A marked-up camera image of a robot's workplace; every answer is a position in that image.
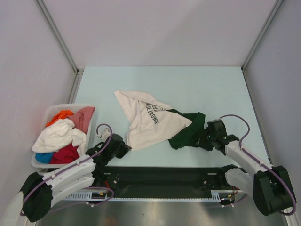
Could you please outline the white green raglan t-shirt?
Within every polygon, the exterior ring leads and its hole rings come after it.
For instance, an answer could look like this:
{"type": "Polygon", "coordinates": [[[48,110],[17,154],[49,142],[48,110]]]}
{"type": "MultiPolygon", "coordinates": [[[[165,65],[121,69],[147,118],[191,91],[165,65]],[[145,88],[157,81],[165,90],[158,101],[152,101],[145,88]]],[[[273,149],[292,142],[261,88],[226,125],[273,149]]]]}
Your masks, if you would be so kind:
{"type": "Polygon", "coordinates": [[[146,92],[117,90],[114,95],[130,122],[127,144],[133,150],[166,140],[175,150],[199,146],[205,132],[203,113],[181,113],[146,92]]]}

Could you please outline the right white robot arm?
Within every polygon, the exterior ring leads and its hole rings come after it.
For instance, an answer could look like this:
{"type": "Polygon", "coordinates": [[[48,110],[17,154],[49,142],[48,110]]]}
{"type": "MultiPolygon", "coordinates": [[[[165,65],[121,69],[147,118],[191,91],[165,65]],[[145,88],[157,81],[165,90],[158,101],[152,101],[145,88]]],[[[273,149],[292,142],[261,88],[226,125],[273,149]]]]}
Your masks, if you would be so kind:
{"type": "Polygon", "coordinates": [[[274,166],[249,151],[242,139],[229,135],[222,120],[209,121],[197,145],[207,151],[216,149],[239,164],[218,175],[222,189],[234,186],[253,198],[259,212],[265,216],[280,213],[291,216],[297,201],[289,174],[283,166],[274,166]]]}

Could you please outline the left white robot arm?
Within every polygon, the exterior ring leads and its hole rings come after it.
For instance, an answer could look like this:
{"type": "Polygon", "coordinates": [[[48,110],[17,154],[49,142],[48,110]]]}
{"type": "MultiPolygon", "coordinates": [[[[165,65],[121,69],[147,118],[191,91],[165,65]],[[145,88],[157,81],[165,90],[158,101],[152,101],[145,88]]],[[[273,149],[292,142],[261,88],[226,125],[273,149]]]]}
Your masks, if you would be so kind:
{"type": "Polygon", "coordinates": [[[88,187],[101,187],[105,183],[104,167],[113,158],[123,158],[131,149],[120,135],[112,134],[64,167],[46,174],[32,173],[20,189],[24,195],[21,216],[36,222],[68,195],[88,187]]]}

